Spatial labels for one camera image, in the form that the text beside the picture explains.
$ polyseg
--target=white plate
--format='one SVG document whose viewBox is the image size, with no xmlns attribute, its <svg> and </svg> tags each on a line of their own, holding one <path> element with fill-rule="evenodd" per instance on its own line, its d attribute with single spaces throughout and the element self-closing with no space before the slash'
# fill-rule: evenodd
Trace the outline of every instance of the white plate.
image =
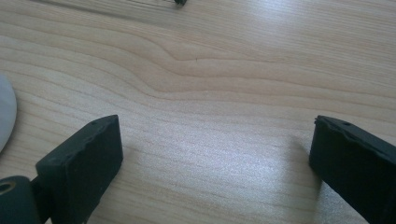
<svg viewBox="0 0 396 224">
<path fill-rule="evenodd" d="M 0 151 L 11 135 L 17 117 L 17 100 L 6 76 L 0 75 Z"/>
</svg>

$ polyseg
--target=black plastic part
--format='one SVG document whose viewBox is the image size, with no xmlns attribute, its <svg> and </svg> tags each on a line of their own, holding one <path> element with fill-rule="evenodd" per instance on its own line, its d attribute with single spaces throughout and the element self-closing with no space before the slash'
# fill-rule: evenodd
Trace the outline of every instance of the black plastic part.
<svg viewBox="0 0 396 224">
<path fill-rule="evenodd" d="M 182 6 L 184 6 L 184 4 L 186 4 L 187 0 L 175 0 L 176 4 L 181 4 Z"/>
<path fill-rule="evenodd" d="M 55 201 L 49 189 L 44 189 L 39 181 L 38 177 L 31 181 L 33 194 L 35 196 L 35 204 L 37 207 L 37 213 L 40 217 L 40 222 L 45 223 L 55 210 Z"/>
<path fill-rule="evenodd" d="M 355 125 L 318 116 L 312 169 L 369 223 L 396 223 L 396 147 Z"/>
<path fill-rule="evenodd" d="M 0 223 L 41 223 L 28 178 L 11 176 L 0 180 Z"/>
<path fill-rule="evenodd" d="M 86 222 L 121 162 L 117 115 L 92 121 L 39 161 L 37 180 L 55 203 L 52 223 Z"/>
</svg>

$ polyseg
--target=small black object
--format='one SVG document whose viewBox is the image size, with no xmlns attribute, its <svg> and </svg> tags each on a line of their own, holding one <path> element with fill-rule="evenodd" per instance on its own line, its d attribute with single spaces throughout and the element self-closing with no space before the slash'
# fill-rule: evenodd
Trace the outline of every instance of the small black object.
<svg viewBox="0 0 396 224">
<path fill-rule="evenodd" d="M 176 4 L 181 4 L 182 6 L 184 6 L 184 4 L 186 4 L 187 0 L 175 0 Z"/>
<path fill-rule="evenodd" d="M 32 182 L 0 180 L 0 223 L 87 222 L 121 162 L 118 116 L 92 121 L 36 164 Z"/>
<path fill-rule="evenodd" d="M 396 223 L 396 147 L 340 119 L 315 123 L 312 169 L 369 223 Z"/>
</svg>

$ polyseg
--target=black foam block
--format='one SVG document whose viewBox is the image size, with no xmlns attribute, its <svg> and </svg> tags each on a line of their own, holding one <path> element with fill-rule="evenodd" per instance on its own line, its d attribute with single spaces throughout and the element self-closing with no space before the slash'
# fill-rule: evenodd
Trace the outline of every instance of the black foam block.
<svg viewBox="0 0 396 224">
<path fill-rule="evenodd" d="M 312 169 L 369 223 L 396 223 L 396 147 L 342 121 L 318 116 Z"/>
<path fill-rule="evenodd" d="M 121 162 L 117 115 L 92 121 L 39 161 L 38 182 L 55 203 L 52 223 L 86 222 Z"/>
</svg>

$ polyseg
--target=wooden table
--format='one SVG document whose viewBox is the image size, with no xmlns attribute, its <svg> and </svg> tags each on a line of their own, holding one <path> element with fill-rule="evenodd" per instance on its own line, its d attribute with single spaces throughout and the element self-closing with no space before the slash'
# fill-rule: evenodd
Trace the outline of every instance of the wooden table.
<svg viewBox="0 0 396 224">
<path fill-rule="evenodd" d="M 58 2 L 0 0 L 18 100 L 0 178 L 118 114 L 89 223 L 365 223 L 308 153 L 319 114 L 396 145 L 395 1 Z"/>
</svg>

